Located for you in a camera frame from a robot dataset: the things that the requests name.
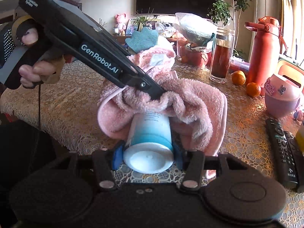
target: black cable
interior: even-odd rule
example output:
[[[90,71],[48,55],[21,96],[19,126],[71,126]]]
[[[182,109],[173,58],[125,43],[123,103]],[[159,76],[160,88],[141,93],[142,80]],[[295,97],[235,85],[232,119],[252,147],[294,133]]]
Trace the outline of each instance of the black cable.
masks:
[[[41,84],[38,85],[38,130],[35,127],[33,127],[35,140],[34,140],[34,148],[32,150],[31,158],[29,161],[28,174],[30,174],[32,172],[35,155],[36,155],[37,147],[39,144],[40,130],[41,130],[41,124],[40,124],[40,117],[41,117],[40,105],[41,104],[40,103],[41,103]]]

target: pink teddy bear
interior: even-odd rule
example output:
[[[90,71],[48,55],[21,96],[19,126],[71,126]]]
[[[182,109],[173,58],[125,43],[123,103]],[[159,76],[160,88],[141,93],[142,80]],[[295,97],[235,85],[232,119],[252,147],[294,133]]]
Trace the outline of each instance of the pink teddy bear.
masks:
[[[127,15],[125,13],[115,15],[115,19],[117,22],[117,24],[115,25],[115,28],[118,28],[119,32],[122,32],[127,28],[126,24],[123,23],[123,21],[125,21],[126,17],[127,17]]]

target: label on glass bottle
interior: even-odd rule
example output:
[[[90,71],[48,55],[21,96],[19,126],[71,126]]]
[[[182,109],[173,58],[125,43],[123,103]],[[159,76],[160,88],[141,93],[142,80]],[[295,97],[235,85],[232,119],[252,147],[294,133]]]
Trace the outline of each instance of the label on glass bottle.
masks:
[[[216,38],[221,39],[221,40],[227,40],[228,39],[227,36],[223,36],[223,35],[219,35],[219,34],[216,35]]]

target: white fabric tag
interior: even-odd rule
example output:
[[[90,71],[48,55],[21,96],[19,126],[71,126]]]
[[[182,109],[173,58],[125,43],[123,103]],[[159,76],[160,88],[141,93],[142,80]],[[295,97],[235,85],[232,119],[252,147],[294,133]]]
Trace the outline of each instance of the white fabric tag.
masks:
[[[165,58],[166,58],[166,54],[155,54],[151,57],[149,66],[160,66],[164,64]]]

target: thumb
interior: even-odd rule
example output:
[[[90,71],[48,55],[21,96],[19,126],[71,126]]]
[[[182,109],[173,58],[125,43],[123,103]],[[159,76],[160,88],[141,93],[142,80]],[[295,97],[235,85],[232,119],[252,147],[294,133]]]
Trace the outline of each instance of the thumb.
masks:
[[[22,37],[22,43],[25,45],[32,45],[38,41],[38,31],[36,28],[27,30],[25,35]]]

